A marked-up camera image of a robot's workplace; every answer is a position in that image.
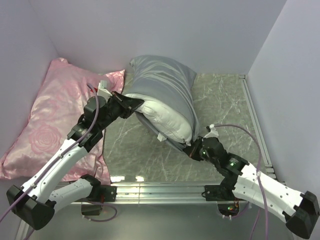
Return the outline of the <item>white pillow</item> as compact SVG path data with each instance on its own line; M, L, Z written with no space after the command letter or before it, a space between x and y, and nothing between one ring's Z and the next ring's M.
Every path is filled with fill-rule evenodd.
M187 146L191 144L192 126L182 114L160 100L147 95L127 93L125 96L143 100L143 104L137 108L135 115L156 135L158 141L172 141Z

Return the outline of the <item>grey pillowcase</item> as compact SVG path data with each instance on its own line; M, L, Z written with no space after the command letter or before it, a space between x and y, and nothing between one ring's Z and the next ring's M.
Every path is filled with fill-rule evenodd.
M200 123L194 109L192 86L196 72L178 61L156 55L141 55L130 61L132 85L126 94L141 94L155 98L182 114L192 128L194 142L200 134ZM164 141L181 152L190 145Z

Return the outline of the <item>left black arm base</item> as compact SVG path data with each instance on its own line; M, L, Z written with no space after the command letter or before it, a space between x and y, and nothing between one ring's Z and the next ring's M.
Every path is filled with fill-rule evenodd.
M112 203L116 200L117 187L111 185L101 185L93 190L88 197L82 200L81 214L84 216L99 216L103 206L95 204L85 204L87 202Z

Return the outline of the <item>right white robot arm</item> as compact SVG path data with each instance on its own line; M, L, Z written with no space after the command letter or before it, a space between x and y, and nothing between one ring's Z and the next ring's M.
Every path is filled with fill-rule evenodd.
M320 216L315 194L294 190L258 171L244 158L227 152L216 137L199 137L183 152L214 165L224 177L220 187L224 199L248 201L278 217L296 236L310 239Z

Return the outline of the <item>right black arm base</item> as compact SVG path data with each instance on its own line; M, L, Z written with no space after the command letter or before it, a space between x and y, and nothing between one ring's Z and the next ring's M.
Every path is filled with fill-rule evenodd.
M218 213L225 217L235 217L240 212L239 200L231 190L220 185L205 185L201 196L207 202L217 202Z

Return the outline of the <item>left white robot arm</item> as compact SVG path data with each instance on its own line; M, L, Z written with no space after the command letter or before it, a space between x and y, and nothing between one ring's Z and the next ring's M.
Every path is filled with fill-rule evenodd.
M87 199L100 200L101 182L90 174L60 189L56 186L69 170L103 138L103 131L117 118L127 119L144 100L113 91L109 99L95 95L53 157L27 182L12 185L6 192L9 210L34 230L44 228L56 212Z

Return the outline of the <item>pink satin rose pillow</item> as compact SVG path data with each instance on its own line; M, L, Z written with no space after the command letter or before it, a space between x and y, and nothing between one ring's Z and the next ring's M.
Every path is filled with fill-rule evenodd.
M84 106L100 81L107 89L121 93L125 71L98 74L74 66L65 58L51 61L45 80L33 103L27 126L0 159L0 177L12 180L34 176L60 149Z

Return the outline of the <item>grey marble mat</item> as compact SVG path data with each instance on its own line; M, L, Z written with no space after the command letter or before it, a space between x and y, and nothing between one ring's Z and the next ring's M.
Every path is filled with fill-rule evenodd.
M201 135L206 127L219 124L218 138L224 148L265 171L253 137L254 124L239 76L204 74L196 76L192 87L193 105ZM216 168L195 161L160 142L135 115L119 118L107 129L103 158L112 182L219 182Z

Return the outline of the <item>aluminium mounting rail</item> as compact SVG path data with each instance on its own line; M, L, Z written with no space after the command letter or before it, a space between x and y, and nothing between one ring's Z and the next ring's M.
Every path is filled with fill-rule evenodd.
M103 134L102 138L106 136L107 128L102 132ZM74 183L78 179L74 181L69 181L65 186L60 186L60 183L61 183L60 181L60 183L58 183L58 185L56 186L56 189L58 190L62 187L66 187L69 184ZM132 204L192 204L192 203L197 203L199 201L217 203L216 201L206 201L206 199L202 197L201 193L205 190L204 189L205 185L220 185L221 187L223 187L222 182L219 184L217 183L216 184L212 184L212 183L211 184L199 184L199 183L187 184L187 183L173 183L173 182L154 182L154 183L127 182L127 183L111 183L108 186L117 187L115 202L121 203L121 204L123 203L126 203L126 204L131 204L131 203ZM253 204L243 199L239 199L239 198L237 199L239 202L244 201L248 205ZM105 206L108 204L108 202L100 203L100 202L91 202L91 201L88 201L88 203L93 205L100 205L100 206ZM264 209L264 211L266 214L272 214L268 212L266 209Z

